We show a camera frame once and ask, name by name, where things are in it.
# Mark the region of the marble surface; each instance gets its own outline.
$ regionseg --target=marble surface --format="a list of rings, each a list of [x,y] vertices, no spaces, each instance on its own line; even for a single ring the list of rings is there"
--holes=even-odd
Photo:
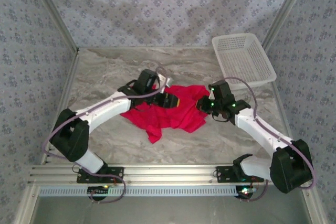
[[[176,48],[97,48],[80,49],[72,84],[69,107],[78,110],[114,93],[118,87],[139,76],[145,68],[162,65],[174,84],[207,86],[223,75],[212,49]],[[279,131],[284,130],[271,84],[254,88],[258,114]],[[236,99],[254,106],[247,89],[234,91]],[[252,153],[267,156],[261,146],[243,130],[230,123],[215,122],[210,116],[194,133],[163,129],[162,138],[151,144],[145,130],[116,116],[90,135],[90,148],[107,163],[231,163]]]

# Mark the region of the laundry basket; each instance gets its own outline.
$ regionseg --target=laundry basket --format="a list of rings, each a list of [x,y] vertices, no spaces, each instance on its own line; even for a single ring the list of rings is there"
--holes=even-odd
[[[254,34],[232,34],[212,39],[224,77],[239,77],[251,87],[275,81],[277,75],[258,38]],[[231,90],[246,86],[228,79]]]

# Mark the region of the table surface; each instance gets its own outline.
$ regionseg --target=table surface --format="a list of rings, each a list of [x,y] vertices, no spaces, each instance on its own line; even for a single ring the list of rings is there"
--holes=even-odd
[[[83,109],[113,94],[117,88],[136,79],[145,69],[162,65],[175,85],[207,87],[223,75],[211,48],[126,48],[80,49],[78,67],[72,83],[69,104]],[[258,114],[277,130],[284,132],[271,84],[253,88]],[[236,100],[254,102],[247,89],[233,92]],[[181,129],[163,129],[161,139],[151,144],[145,130],[116,116],[90,134],[90,148],[107,163],[123,164],[218,164],[231,163],[237,157],[267,153],[247,133],[230,123],[215,122],[210,116],[194,133]]]

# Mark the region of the patterned wallpaper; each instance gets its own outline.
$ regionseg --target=patterned wallpaper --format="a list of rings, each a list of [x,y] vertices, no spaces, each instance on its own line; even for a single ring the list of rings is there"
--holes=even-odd
[[[71,51],[40,0],[0,0],[0,223],[12,223],[28,166],[55,117]]]
[[[297,0],[268,56],[295,138],[309,143],[318,188],[336,223],[336,1]]]
[[[211,44],[251,32],[262,41],[284,0],[53,0],[77,46]]]

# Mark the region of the red cloth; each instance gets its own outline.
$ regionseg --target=red cloth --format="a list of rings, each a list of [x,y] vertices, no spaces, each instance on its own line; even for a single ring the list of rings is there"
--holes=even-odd
[[[137,127],[146,130],[152,144],[161,138],[162,128],[179,128],[192,133],[205,124],[204,118],[207,116],[196,108],[197,101],[204,95],[209,95],[204,86],[171,86],[164,91],[176,95],[180,99],[180,105],[165,109],[143,103],[137,106],[138,110],[132,109],[121,114]]]

